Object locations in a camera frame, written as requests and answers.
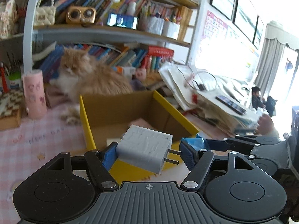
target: pink object in box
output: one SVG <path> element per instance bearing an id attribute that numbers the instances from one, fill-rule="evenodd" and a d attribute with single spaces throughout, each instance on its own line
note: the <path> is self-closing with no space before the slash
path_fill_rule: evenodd
<path id="1" fill-rule="evenodd" d="M 41 119 L 47 113 L 44 81 L 41 70 L 22 76 L 26 111 L 30 119 Z"/>

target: checkered tablecloth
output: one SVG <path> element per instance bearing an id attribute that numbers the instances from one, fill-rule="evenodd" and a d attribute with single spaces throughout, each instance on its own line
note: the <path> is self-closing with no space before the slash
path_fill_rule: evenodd
<path id="1" fill-rule="evenodd" d="M 67 107 L 48 110 L 41 120 L 22 119 L 20 128 L 0 131 L 0 223 L 15 224 L 20 218 L 13 205 L 14 189 L 58 153 L 84 153 L 82 126 L 60 120 Z"/>

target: phone screen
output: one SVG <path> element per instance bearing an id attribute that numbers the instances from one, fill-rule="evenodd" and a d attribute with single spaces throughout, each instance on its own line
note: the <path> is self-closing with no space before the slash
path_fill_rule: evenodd
<path id="1" fill-rule="evenodd" d="M 129 28 L 129 29 L 136 29 L 137 22 L 138 22 L 137 17 L 133 17 L 125 14 L 110 13 L 107 20 L 107 25 Z"/>
<path id="2" fill-rule="evenodd" d="M 227 97 L 223 95 L 216 96 L 216 99 L 228 106 L 230 109 L 232 109 L 234 112 L 236 112 L 239 115 L 244 115 L 247 113 L 245 109 L 243 109 L 241 106 L 237 105 Z"/>

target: cat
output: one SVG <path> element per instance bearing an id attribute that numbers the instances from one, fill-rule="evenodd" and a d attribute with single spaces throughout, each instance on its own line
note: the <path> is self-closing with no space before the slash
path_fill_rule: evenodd
<path id="1" fill-rule="evenodd" d="M 58 71 L 59 77 L 51 80 L 50 84 L 60 88 L 76 104 L 61 115 L 69 125 L 80 123 L 80 95 L 118 95 L 133 92 L 128 79 L 97 61 L 87 50 L 64 48 Z"/>

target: white bottle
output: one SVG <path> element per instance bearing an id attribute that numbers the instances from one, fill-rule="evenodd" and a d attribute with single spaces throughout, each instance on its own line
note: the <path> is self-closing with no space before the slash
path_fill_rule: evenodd
<path id="1" fill-rule="evenodd" d="M 127 8 L 126 15 L 134 16 L 136 11 L 136 2 L 130 2 Z"/>

